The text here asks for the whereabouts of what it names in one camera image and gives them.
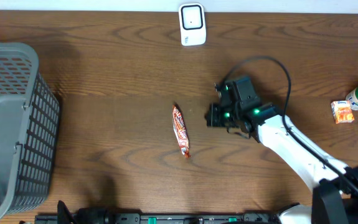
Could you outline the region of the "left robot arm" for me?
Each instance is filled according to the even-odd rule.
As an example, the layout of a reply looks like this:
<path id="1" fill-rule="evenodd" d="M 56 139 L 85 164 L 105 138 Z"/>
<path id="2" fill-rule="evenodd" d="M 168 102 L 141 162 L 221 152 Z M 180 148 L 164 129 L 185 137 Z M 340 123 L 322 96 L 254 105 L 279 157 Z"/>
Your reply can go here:
<path id="1" fill-rule="evenodd" d="M 104 208 L 80 208 L 73 214 L 63 201 L 57 204 L 58 224 L 115 224 L 115 221 L 114 215 Z"/>

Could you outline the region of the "grey plastic mesh basket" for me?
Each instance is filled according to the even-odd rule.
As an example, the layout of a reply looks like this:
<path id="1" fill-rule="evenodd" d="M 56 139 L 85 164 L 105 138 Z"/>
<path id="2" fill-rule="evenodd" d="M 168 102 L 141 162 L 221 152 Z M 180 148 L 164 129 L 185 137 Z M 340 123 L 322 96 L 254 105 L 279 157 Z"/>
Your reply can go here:
<path id="1" fill-rule="evenodd" d="M 0 219 L 48 197 L 59 118 L 34 49 L 0 43 Z"/>

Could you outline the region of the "red Top chocolate bar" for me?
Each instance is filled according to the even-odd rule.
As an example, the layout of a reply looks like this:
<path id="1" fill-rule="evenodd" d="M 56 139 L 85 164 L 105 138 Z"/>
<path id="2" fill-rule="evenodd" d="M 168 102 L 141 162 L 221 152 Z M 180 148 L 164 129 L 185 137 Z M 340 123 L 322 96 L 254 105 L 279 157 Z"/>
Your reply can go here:
<path id="1" fill-rule="evenodd" d="M 189 138 L 187 135 L 186 125 L 177 105 L 172 106 L 172 123 L 179 149 L 184 157 L 188 159 L 191 156 L 189 154 Z"/>

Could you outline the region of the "orange small snack packet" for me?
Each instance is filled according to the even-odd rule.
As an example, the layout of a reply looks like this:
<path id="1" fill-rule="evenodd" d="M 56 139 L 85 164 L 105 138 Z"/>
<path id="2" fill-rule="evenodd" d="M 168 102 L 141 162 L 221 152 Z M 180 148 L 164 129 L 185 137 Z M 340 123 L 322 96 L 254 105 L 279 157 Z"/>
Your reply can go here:
<path id="1" fill-rule="evenodd" d="M 354 121 L 349 101 L 333 101 L 331 103 L 332 115 L 335 123 L 351 123 Z"/>

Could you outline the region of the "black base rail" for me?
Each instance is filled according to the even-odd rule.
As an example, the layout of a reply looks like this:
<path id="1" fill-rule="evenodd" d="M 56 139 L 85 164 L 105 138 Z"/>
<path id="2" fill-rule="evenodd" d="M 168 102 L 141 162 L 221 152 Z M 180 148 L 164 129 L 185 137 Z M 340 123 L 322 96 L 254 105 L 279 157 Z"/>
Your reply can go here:
<path id="1" fill-rule="evenodd" d="M 99 218 L 93 222 L 82 220 L 82 217 L 73 216 L 76 223 L 116 223 L 116 224 L 183 224 L 183 223 L 281 223 L 276 215 L 267 213 L 244 213 L 230 215 L 192 214 L 192 215 L 158 215 L 138 213 L 116 213 Z"/>

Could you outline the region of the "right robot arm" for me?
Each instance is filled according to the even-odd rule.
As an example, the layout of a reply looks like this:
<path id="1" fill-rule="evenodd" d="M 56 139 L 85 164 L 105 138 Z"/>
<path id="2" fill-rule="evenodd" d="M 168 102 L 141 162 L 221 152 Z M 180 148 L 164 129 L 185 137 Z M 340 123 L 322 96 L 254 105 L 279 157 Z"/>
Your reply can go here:
<path id="1" fill-rule="evenodd" d="M 219 102 L 205 118 L 209 127 L 239 128 L 279 155 L 312 192 L 310 207 L 290 205 L 271 223 L 358 223 L 358 166 L 350 167 L 312 142 L 275 105 L 263 104 L 248 77 L 215 86 Z"/>

